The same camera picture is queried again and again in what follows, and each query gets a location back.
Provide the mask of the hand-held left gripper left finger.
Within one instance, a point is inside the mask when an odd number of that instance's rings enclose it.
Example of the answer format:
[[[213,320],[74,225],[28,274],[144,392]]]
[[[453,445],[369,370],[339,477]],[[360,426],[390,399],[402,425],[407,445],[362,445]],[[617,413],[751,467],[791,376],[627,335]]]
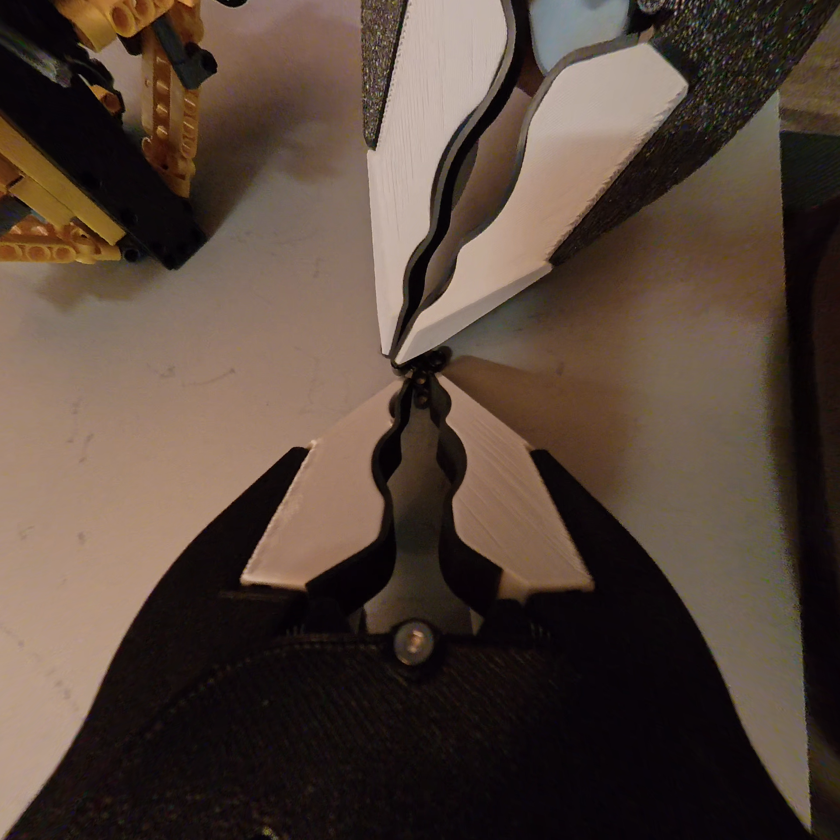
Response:
[[[383,535],[391,513],[383,447],[397,431],[404,385],[388,385],[310,443],[241,585],[303,592]]]

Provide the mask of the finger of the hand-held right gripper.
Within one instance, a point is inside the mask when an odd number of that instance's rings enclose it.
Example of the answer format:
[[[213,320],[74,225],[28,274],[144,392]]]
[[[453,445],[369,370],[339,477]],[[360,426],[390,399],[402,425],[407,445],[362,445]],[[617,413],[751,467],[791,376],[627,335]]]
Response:
[[[683,101],[688,80],[653,45],[577,49],[526,113],[504,204],[459,247],[446,282],[411,318],[404,364],[547,275],[555,250]]]
[[[467,153],[511,95],[525,2],[366,3],[366,143],[383,354],[396,360]]]

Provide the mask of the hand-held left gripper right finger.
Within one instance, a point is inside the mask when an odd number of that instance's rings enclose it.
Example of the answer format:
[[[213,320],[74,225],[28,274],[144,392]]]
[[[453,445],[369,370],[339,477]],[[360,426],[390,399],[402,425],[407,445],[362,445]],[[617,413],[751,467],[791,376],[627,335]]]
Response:
[[[450,590],[466,603],[593,590],[529,442],[443,376],[429,411],[451,483],[438,551]]]

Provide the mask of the black brick connector piece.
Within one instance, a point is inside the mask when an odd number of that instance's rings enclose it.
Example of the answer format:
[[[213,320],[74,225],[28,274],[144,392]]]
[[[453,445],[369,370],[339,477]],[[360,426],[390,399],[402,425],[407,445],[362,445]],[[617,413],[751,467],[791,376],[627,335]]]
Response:
[[[415,407],[428,407],[431,382],[448,366],[451,358],[450,347],[441,346],[404,363],[392,362],[394,372],[412,384]]]

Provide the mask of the yellow toy brick vehicle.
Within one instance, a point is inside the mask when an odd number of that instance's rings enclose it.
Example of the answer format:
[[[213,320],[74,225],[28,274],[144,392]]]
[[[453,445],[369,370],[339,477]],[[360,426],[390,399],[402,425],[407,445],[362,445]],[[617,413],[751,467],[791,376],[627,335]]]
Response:
[[[181,267],[199,92],[198,1],[2,2],[2,262]]]

